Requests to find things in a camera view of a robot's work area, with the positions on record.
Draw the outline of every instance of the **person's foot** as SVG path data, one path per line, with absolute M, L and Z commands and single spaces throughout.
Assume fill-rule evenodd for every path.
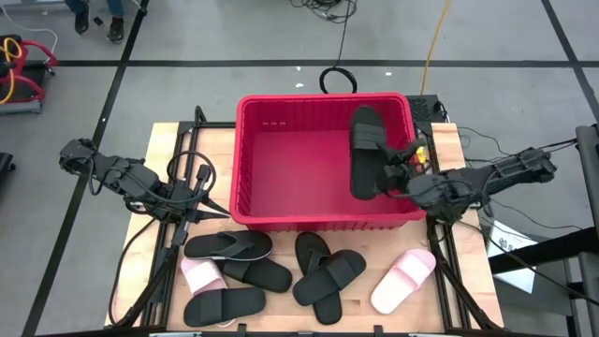
M 106 38 L 114 43 L 121 43 L 124 39 L 124 21 L 123 18 L 112 17 L 110 30 L 106 34 Z
M 83 2 L 85 10 L 81 13 L 75 14 L 75 32 L 81 35 L 90 28 L 90 8 L 86 2 Z

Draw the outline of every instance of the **wooden platform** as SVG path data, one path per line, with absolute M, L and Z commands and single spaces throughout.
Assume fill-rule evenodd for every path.
M 166 165 L 172 157 L 176 139 L 177 124 L 155 124 L 146 155 L 146 166 L 167 179 Z M 434 139 L 441 169 L 458 168 L 464 165 L 460 140 L 455 125 L 434 125 Z M 189 137 L 183 148 L 187 148 Z M 231 172 L 233 164 L 232 129 L 202 129 L 197 151 L 207 155 L 216 166 L 217 183 L 211 192 L 211 198 L 224 207 L 228 207 Z M 185 160 L 180 165 L 180 177 L 183 176 Z M 145 223 L 148 217 L 133 214 L 127 232 L 127 241 Z M 477 225 L 475 212 L 467 213 L 463 219 Z M 114 313 L 122 317 L 135 301 L 139 292 L 148 281 L 150 264 L 158 226 L 142 235 L 130 248 L 124 260 L 121 281 L 118 287 Z M 211 220 L 192 225 L 189 237 L 211 234 L 221 230 L 241 230 L 244 226 L 232 220 Z M 468 227 L 454 226 L 455 242 L 461 266 L 461 276 L 466 288 L 478 304 L 497 324 L 502 325 L 501 312 L 495 288 L 486 258 L 485 246 L 479 233 Z M 428 248 L 426 226 L 423 221 L 410 222 L 399 229 L 381 231 L 330 231 L 319 232 L 328 243 L 331 251 L 353 249 L 364 255 L 368 269 L 356 281 L 343 290 L 342 320 L 331 326 L 323 326 L 314 318 L 312 307 L 299 306 L 291 291 L 284 294 L 267 292 L 267 306 L 258 314 L 243 317 L 237 323 L 247 324 L 249 331 L 336 331 L 336 332 L 372 332 L 374 325 L 382 325 L 385 332 L 441 332 L 443 323 L 434 277 L 428 278 L 424 285 L 411 295 L 391 315 L 378 314 L 370 304 L 370 296 L 390 264 L 407 249 Z M 296 232 L 272 233 L 274 250 L 271 259 L 289 268 L 294 283 L 301 277 L 301 271 L 294 253 Z M 237 281 L 226 279 L 229 287 L 242 287 Z M 458 326 L 457 310 L 453 291 L 449 287 L 454 325 Z M 183 309 L 192 298 L 181 270 L 177 269 L 170 304 L 168 330 L 236 330 L 237 324 L 227 329 L 215 326 L 191 329 L 183 323 Z

